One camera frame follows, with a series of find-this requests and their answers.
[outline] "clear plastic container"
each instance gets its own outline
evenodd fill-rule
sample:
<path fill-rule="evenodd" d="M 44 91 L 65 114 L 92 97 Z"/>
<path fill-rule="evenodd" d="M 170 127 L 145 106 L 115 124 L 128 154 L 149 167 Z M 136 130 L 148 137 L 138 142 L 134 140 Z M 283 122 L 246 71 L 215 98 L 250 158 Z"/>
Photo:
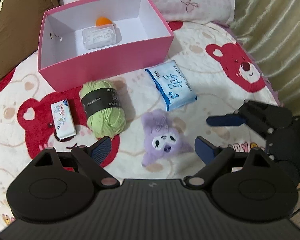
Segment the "clear plastic container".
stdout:
<path fill-rule="evenodd" d="M 82 39 L 86 49 L 102 48 L 117 43 L 113 24 L 84 29 Z"/>

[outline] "curtain fold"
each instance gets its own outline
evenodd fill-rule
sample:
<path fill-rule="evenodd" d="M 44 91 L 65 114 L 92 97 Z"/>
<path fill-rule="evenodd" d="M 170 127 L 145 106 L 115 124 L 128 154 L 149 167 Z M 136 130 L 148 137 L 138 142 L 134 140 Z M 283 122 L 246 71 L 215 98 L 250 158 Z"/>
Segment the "curtain fold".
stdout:
<path fill-rule="evenodd" d="M 300 0 L 235 0 L 231 29 L 279 100 L 300 114 Z"/>

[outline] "white tissue packet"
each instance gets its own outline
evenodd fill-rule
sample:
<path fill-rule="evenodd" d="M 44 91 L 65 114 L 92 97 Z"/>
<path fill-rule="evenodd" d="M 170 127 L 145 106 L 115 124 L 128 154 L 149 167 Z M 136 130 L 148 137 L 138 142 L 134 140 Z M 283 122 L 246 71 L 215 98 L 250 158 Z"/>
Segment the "white tissue packet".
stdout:
<path fill-rule="evenodd" d="M 85 49 L 95 49 L 117 43 L 113 24 L 94 26 L 82 30 Z"/>
<path fill-rule="evenodd" d="M 68 100 L 62 100 L 51 105 L 54 127 L 59 140 L 77 134 L 72 120 Z"/>
<path fill-rule="evenodd" d="M 197 100 L 197 95 L 191 89 L 174 60 L 147 68 L 146 71 L 150 74 L 155 86 L 163 96 L 167 111 Z"/>

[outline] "green yarn ball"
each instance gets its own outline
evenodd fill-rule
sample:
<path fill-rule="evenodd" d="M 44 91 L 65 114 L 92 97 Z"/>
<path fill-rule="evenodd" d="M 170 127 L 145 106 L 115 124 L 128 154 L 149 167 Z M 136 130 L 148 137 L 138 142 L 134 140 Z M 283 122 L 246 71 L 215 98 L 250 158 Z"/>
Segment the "green yarn ball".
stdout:
<path fill-rule="evenodd" d="M 82 86 L 79 92 L 80 99 L 91 91 L 100 88 L 114 88 L 109 80 L 90 81 Z M 121 133 L 126 125 L 126 118 L 122 108 L 110 107 L 94 113 L 88 118 L 87 126 L 93 131 L 96 138 L 109 136 L 113 138 Z"/>

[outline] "blue wet wipes package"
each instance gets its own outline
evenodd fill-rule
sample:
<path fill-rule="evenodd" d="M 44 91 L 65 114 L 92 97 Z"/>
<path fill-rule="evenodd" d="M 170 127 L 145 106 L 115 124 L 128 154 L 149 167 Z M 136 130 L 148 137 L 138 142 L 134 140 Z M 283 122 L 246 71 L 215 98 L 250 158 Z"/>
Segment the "blue wet wipes package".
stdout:
<path fill-rule="evenodd" d="M 167 111 L 197 100 L 197 95 L 174 60 L 147 68 L 146 71 L 162 94 L 167 104 Z"/>

